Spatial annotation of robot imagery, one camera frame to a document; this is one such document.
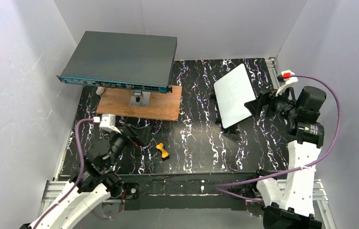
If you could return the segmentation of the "yellow bone-shaped eraser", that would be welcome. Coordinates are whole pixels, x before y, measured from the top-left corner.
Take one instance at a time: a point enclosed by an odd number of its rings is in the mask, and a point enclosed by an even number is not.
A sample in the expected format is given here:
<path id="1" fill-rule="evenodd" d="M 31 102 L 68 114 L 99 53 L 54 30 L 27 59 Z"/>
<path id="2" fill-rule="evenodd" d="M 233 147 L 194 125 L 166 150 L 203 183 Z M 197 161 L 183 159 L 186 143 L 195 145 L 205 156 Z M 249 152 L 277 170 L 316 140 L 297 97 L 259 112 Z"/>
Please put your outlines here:
<path id="1" fill-rule="evenodd" d="M 162 160 L 167 160 L 169 159 L 170 155 L 167 152 L 165 146 L 163 143 L 159 143 L 156 145 L 156 149 L 161 153 L 161 159 Z"/>

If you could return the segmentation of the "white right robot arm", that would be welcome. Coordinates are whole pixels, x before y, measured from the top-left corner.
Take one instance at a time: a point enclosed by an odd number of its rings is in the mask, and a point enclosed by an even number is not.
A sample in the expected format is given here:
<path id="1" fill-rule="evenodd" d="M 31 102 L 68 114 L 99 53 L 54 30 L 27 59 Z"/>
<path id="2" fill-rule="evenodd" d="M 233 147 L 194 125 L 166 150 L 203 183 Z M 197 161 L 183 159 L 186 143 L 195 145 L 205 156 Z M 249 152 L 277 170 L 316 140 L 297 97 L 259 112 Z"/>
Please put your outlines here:
<path id="1" fill-rule="evenodd" d="M 289 169 L 286 188 L 281 192 L 274 178 L 262 178 L 256 188 L 264 200 L 263 226 L 266 229 L 320 229 L 322 223 L 315 219 L 313 188 L 315 165 L 324 143 L 324 127 L 317 122 L 326 93 L 313 86 L 303 87 L 299 97 L 292 88 L 284 93 L 263 91 L 257 99 L 244 106 L 257 115 L 264 106 L 266 116 L 275 114 L 286 121 L 290 135 L 287 144 Z"/>

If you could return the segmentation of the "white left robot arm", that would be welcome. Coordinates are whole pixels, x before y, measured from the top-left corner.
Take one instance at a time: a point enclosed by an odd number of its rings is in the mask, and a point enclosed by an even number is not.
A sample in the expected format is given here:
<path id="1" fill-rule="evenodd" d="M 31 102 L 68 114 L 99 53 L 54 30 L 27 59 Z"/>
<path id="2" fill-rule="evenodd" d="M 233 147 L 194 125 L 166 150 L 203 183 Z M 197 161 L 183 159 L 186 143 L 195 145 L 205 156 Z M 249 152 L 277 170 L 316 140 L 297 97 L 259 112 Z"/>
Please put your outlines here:
<path id="1" fill-rule="evenodd" d="M 86 154 L 79 148 L 79 171 L 70 176 L 60 194 L 36 220 L 21 228 L 72 229 L 107 199 L 116 199 L 122 212 L 126 199 L 138 198 L 138 184 L 126 184 L 113 167 L 124 149 L 147 146 L 151 127 L 116 127 L 104 120 L 99 126 L 109 133 L 106 145 Z"/>

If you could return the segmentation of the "small whiteboard black frame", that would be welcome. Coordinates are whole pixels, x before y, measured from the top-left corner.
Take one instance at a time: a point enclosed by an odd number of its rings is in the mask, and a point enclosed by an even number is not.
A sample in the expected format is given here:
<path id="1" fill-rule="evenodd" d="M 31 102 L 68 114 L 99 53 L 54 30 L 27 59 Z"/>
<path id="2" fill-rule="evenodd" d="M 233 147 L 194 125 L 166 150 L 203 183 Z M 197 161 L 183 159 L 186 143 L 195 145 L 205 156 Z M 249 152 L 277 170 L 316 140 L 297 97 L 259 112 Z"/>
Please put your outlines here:
<path id="1" fill-rule="evenodd" d="M 213 84 L 218 107 L 218 123 L 228 129 L 252 116 L 245 103 L 256 99 L 246 65 L 238 65 Z"/>

